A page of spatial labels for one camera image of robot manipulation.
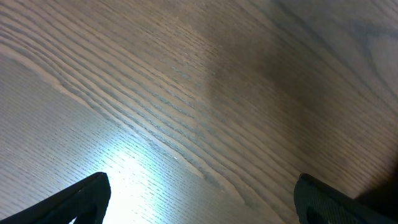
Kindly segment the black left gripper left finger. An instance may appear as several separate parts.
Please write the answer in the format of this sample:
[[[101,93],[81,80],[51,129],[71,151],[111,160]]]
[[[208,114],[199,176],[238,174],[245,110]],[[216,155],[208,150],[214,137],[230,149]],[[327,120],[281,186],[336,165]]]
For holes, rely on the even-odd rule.
[[[102,224],[110,197],[107,174],[97,172],[1,220],[1,224]]]

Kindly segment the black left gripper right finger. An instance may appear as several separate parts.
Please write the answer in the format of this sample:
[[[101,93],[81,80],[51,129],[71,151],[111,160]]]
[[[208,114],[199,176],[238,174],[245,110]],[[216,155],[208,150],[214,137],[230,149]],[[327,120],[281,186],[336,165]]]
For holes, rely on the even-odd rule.
[[[397,217],[379,213],[309,174],[298,178],[294,204],[301,224],[397,224]]]

